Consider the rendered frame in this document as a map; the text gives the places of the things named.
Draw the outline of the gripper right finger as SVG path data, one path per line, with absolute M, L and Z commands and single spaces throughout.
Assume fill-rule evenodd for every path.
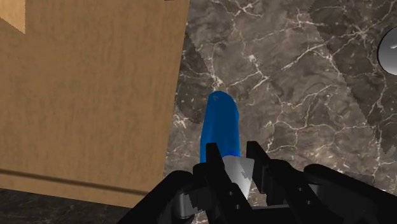
M 246 144 L 253 180 L 270 206 L 286 205 L 296 224 L 397 224 L 397 196 L 320 164 L 298 171 Z

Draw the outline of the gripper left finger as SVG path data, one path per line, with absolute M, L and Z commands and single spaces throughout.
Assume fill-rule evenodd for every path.
M 228 177 L 215 143 L 206 146 L 206 162 L 193 172 L 173 171 L 117 224 L 192 224 L 205 211 L 209 224 L 241 224 L 251 206 Z

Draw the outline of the wooden cabinet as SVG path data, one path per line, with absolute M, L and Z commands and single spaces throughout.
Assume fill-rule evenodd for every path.
M 0 0 L 0 188 L 123 207 L 161 180 L 189 0 Z

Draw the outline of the white round plate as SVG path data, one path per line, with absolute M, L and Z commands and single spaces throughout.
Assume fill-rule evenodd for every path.
M 377 48 L 377 59 L 383 70 L 397 76 L 397 26 L 383 35 Z

